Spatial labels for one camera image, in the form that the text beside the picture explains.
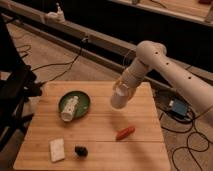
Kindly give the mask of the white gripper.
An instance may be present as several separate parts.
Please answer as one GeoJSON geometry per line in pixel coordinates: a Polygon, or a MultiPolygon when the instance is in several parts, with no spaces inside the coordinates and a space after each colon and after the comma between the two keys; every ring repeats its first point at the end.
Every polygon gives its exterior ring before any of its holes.
{"type": "Polygon", "coordinates": [[[115,82],[115,87],[121,87],[124,85],[128,89],[136,89],[142,83],[142,81],[142,73],[127,68],[115,82]]]}

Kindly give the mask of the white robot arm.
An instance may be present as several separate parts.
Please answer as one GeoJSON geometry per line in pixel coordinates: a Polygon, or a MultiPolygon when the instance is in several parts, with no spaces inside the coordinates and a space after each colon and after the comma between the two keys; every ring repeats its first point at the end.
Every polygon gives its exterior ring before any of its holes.
{"type": "Polygon", "coordinates": [[[135,59],[114,84],[111,105],[117,109],[125,107],[151,70],[156,70],[213,131],[213,86],[170,60],[166,47],[160,43],[142,41],[137,45],[135,59]]]}

